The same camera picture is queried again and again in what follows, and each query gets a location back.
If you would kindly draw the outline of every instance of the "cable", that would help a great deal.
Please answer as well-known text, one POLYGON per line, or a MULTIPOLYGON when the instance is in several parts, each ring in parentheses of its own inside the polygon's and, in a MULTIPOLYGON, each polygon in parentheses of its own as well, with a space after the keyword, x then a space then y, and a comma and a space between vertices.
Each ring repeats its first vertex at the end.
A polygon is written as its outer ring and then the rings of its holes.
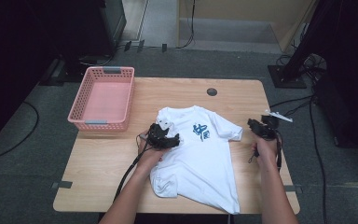
MULTIPOLYGON (((138 148, 139 148, 138 137, 139 137, 139 135, 136 136, 136 145, 137 145, 138 148)), ((138 163, 138 161, 141 159, 141 157, 144 155, 144 153, 145 153, 147 150, 149 150, 149 149, 152 148, 152 147, 147 148, 147 146, 148 146, 148 143, 147 143, 147 141, 146 141, 146 142, 145 142, 144 149, 142 150, 142 152, 138 154, 138 156, 135 158, 135 160, 133 160, 132 164, 130 165, 130 167, 127 169, 126 173, 125 173, 125 174, 123 175, 123 177, 121 178, 121 181, 120 181, 120 184, 119 184, 118 187, 117 187, 115 199, 113 200, 113 202, 116 200, 116 198, 117 198, 118 195, 120 194, 121 189, 123 188, 123 185, 124 185, 124 181, 127 179, 127 176, 129 175, 129 173, 130 173, 130 171, 132 170, 132 168, 136 165, 136 163, 138 163)))
POLYGON ((112 59, 113 59, 113 56, 110 56, 109 59, 104 63, 82 63, 82 62, 79 62, 79 63, 84 64, 84 65, 88 65, 88 66, 104 66, 107 63, 109 63, 110 61, 112 61, 112 59))
POLYGON ((191 42, 193 42, 193 38, 194 38, 194 11, 196 8, 196 0, 193 0, 193 9, 191 12, 191 35, 190 38, 187 40, 187 43, 185 43, 182 47, 178 47, 176 49, 184 49, 186 48, 188 45, 191 44, 191 42))
POLYGON ((306 23, 300 35, 300 42, 304 39, 305 32, 307 31, 309 23, 306 23))
POLYGON ((6 150, 5 152, 1 153, 0 157, 4 156, 8 152, 14 150, 14 148, 16 148, 19 145, 21 145, 34 132, 34 130, 36 129, 37 124, 39 123, 39 113, 37 112, 36 108, 33 105, 31 105, 30 103, 27 103, 27 102, 23 102, 23 103, 28 105, 28 106, 30 106, 34 110, 34 112, 36 113, 36 122, 34 123, 34 127, 18 144, 16 144, 14 147, 11 147, 8 150, 6 150))
POLYGON ((315 124, 313 122, 312 116, 312 100, 313 97, 310 98, 310 123, 312 125, 312 133, 313 133, 313 145, 315 146, 316 155, 318 156, 319 165, 321 166, 322 179, 323 179, 323 213, 324 213, 324 223, 327 223, 327 214, 326 214, 326 176, 324 171, 324 164, 322 161, 321 154, 319 153, 319 148, 316 141, 316 131, 315 124))
POLYGON ((288 60, 290 61, 291 58, 292 58, 291 55, 283 54, 283 55, 281 55, 281 56, 277 59, 277 61, 275 62, 275 64, 276 64, 276 65, 286 65, 287 63, 284 63, 284 62, 282 61, 282 59, 288 59, 288 60))
POLYGON ((292 110, 287 111, 287 112, 284 114, 284 116, 287 117, 287 116, 293 115, 294 113, 297 112, 297 110, 298 110, 299 108, 302 108, 302 107, 304 107, 304 106, 307 106, 309 103, 310 103, 310 102, 306 102, 306 103, 304 103, 304 104, 302 104, 302 105, 299 105, 298 107, 296 107, 296 108, 294 108, 294 109, 292 109, 292 110))
POLYGON ((277 106, 277 105, 283 105, 283 104, 286 104, 286 103, 294 102, 294 101, 305 100, 305 99, 308 99, 308 98, 310 98, 310 97, 312 97, 312 96, 313 96, 313 95, 306 96, 306 97, 302 97, 302 98, 298 98, 298 99, 283 101, 283 102, 277 103, 277 104, 275 104, 275 105, 271 105, 269 108, 275 107, 275 106, 277 106))

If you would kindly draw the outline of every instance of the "pink plastic basket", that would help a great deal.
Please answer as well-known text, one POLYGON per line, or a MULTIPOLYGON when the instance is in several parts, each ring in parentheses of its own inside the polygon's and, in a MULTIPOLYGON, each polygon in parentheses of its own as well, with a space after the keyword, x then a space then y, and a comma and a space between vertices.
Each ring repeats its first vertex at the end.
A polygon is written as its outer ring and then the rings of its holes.
POLYGON ((133 77, 132 67, 89 67, 68 120, 80 131, 126 131, 133 77))

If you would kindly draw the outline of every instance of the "gray carpet floor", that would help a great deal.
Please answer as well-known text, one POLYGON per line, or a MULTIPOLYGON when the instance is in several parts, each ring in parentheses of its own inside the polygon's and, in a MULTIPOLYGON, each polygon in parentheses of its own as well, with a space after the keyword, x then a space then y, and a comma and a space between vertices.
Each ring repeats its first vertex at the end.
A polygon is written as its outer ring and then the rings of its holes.
MULTIPOLYGON (((279 56, 187 49, 164 53, 161 49, 144 49, 137 53, 136 49, 121 49, 109 65, 132 66, 137 77, 258 79, 271 105, 311 95, 309 83, 305 90, 274 88, 267 65, 275 64, 279 56)), ((35 86, 27 97, 26 102, 37 109, 39 121, 26 141, 0 158, 0 223, 97 222, 98 214, 62 213, 52 207, 57 190, 51 184, 61 180, 77 134, 67 116, 78 87, 79 83, 35 86)), ((274 111, 284 113, 301 103, 279 105, 274 111)), ((358 148, 335 147, 323 109, 318 105, 311 109, 326 172, 327 219, 329 223, 358 223, 358 148)), ((323 223, 323 181, 313 144, 310 108, 299 109, 291 118, 294 123, 281 122, 280 131, 301 207, 297 216, 301 223, 323 223)), ((33 109, 21 105, 0 133, 0 152, 16 145, 35 122, 33 109)), ((239 215, 235 223, 261 223, 261 219, 260 215, 239 215)))

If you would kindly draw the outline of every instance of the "t-shirt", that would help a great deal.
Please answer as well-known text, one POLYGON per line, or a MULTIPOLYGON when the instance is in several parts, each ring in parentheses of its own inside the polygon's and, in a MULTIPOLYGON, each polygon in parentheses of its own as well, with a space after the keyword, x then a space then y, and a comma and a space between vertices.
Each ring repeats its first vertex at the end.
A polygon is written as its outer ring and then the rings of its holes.
POLYGON ((180 144, 165 153, 152 169, 150 181, 159 197, 182 195, 238 214, 234 172, 228 140, 240 141, 242 127, 199 106, 165 107, 156 123, 167 137, 179 133, 180 144))

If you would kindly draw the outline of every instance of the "tabletop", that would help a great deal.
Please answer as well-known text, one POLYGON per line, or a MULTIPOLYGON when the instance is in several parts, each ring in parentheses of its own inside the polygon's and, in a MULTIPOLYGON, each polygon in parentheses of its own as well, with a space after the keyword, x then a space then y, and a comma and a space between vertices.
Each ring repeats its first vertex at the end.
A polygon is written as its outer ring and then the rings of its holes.
MULTIPOLYGON (((62 181, 70 188, 59 188, 54 209, 65 212, 106 212, 118 184, 137 155, 136 135, 156 121, 164 107, 186 108, 193 105, 216 112, 244 129, 240 142, 230 142, 241 214, 261 213, 261 188, 258 165, 252 157, 248 119, 261 119, 269 108, 263 85, 258 80, 136 77, 130 123, 126 132, 79 132, 62 181), (207 90, 217 91, 215 96, 207 90)), ((281 178, 289 202, 299 212, 296 192, 282 155, 281 178)), ((225 214, 225 211, 188 198, 159 198, 146 181, 139 213, 225 214)))

